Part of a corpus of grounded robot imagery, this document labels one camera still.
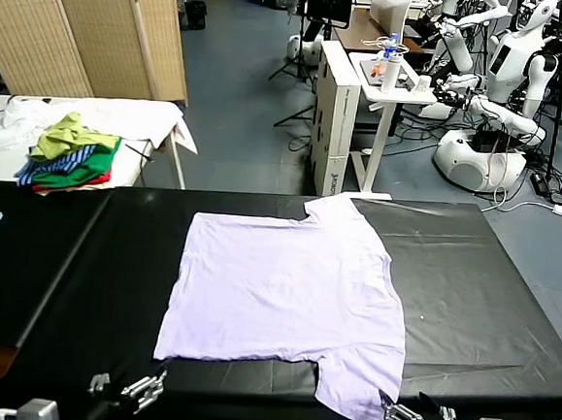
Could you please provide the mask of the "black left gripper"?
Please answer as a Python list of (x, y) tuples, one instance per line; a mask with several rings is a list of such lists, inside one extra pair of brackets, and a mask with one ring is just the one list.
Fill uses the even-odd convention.
[(163, 393), (166, 376), (167, 370), (161, 368), (155, 375), (136, 380), (119, 393), (103, 392), (110, 383), (110, 375), (96, 373), (85, 395), (65, 407), (64, 420), (131, 420)]

